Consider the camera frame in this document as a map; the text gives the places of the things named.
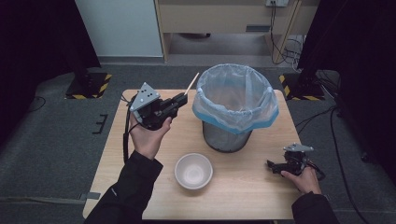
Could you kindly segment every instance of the jacket sleeve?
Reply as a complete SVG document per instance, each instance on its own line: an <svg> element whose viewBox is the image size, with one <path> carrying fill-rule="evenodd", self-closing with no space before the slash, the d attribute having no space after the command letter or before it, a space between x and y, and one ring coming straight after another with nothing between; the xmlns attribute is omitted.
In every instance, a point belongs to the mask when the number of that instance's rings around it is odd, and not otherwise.
<svg viewBox="0 0 396 224"><path fill-rule="evenodd" d="M134 151L117 183L107 190L84 223L141 223L162 168L158 161Z"/></svg>
<svg viewBox="0 0 396 224"><path fill-rule="evenodd" d="M326 197L313 192L301 196L292 206L296 224L339 223Z"/></svg>

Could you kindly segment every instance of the trash can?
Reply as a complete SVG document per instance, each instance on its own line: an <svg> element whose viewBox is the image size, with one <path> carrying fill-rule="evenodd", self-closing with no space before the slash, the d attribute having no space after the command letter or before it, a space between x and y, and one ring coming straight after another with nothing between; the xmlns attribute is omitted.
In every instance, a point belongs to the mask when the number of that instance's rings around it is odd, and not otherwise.
<svg viewBox="0 0 396 224"><path fill-rule="evenodd" d="M279 113L268 80L245 65L207 69L196 90L192 111L203 122L206 143L221 152L243 148L254 129L271 126Z"/></svg>

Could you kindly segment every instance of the human hand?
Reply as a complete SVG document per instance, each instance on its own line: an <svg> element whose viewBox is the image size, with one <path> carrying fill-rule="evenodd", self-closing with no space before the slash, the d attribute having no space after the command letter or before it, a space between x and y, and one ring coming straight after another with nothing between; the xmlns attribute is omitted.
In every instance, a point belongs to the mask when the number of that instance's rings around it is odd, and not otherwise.
<svg viewBox="0 0 396 224"><path fill-rule="evenodd" d="M306 194L311 191L314 194L321 194L317 174L315 169L312 167L305 167L300 175L293 175L287 171L282 171L280 173L287 179L291 180L302 194Z"/></svg>
<svg viewBox="0 0 396 224"><path fill-rule="evenodd" d="M131 114L129 121L131 127L134 127L137 124L134 114ZM150 160L154 160L158 150L160 149L163 136L171 129L171 123L172 118L169 117L163 122L161 129L156 131L151 131L141 125L136 125L129 132L132 137L132 141L134 142L134 150Z"/></svg>

